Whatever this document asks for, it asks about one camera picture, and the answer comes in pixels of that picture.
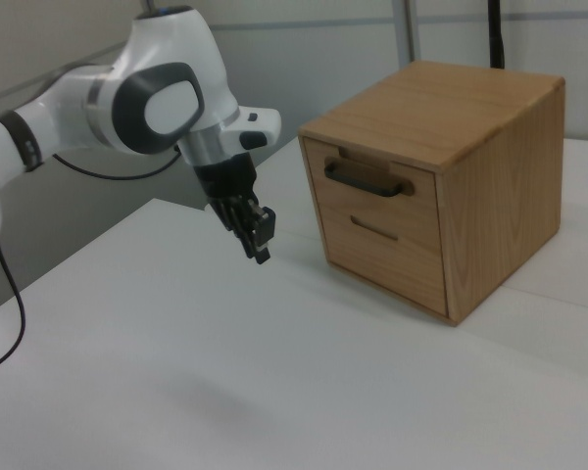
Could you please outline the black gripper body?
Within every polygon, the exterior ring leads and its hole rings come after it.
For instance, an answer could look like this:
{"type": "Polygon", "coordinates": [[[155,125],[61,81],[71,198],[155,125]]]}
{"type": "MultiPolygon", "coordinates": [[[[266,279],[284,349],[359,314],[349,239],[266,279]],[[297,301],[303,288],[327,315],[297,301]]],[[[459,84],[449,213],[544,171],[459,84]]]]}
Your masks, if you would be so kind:
{"type": "Polygon", "coordinates": [[[242,153],[217,164],[193,167],[209,202],[229,198],[259,202],[254,183],[257,178],[249,153],[242,153]]]}

